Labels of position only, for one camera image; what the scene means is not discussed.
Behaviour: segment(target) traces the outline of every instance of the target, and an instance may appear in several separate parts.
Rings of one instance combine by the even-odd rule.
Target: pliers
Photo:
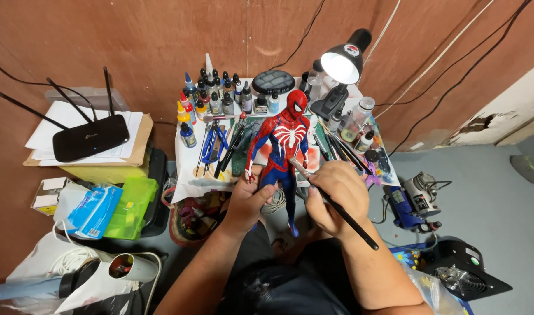
[[[220,139],[220,148],[218,152],[214,151],[214,144],[217,136]],[[202,148],[201,161],[207,164],[218,161],[223,147],[229,147],[228,141],[226,141],[226,136],[220,129],[220,125],[218,125],[218,120],[215,120],[206,136],[205,146]]]

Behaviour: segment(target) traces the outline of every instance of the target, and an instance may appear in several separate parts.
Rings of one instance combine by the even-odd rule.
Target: blue paint bottle
[[[197,139],[195,139],[193,130],[189,128],[186,123],[181,123],[181,131],[179,132],[179,135],[186,147],[194,147],[197,145]]]

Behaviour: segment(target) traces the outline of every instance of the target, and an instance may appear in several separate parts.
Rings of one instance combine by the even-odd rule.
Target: wifi router
[[[49,84],[51,84],[51,86],[53,86],[88,122],[87,124],[72,128],[67,128],[2,92],[0,92],[0,97],[63,129],[53,135],[53,153],[55,154],[55,159],[59,162],[72,162],[118,147],[129,140],[129,130],[127,129],[125,119],[121,115],[115,115],[113,110],[109,77],[106,67],[103,67],[103,73],[106,78],[110,116],[103,119],[94,118],[94,121],[90,120],[90,118],[88,118],[88,116],[86,116],[86,114],[84,114],[84,112],[81,111],[65,93],[63,93],[57,84],[50,78],[47,78],[47,82],[49,82]]]

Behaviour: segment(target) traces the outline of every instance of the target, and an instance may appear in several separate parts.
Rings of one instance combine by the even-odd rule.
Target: black lamp shade
[[[362,53],[372,35],[367,29],[357,29],[345,44],[337,45],[321,55],[323,69],[333,79],[344,84],[354,84],[362,74]]]

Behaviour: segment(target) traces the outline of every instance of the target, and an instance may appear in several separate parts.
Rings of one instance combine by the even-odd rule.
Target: plastic storage box
[[[154,179],[129,177],[123,185],[123,195],[113,212],[104,237],[136,240],[144,226],[144,214],[158,190]]]

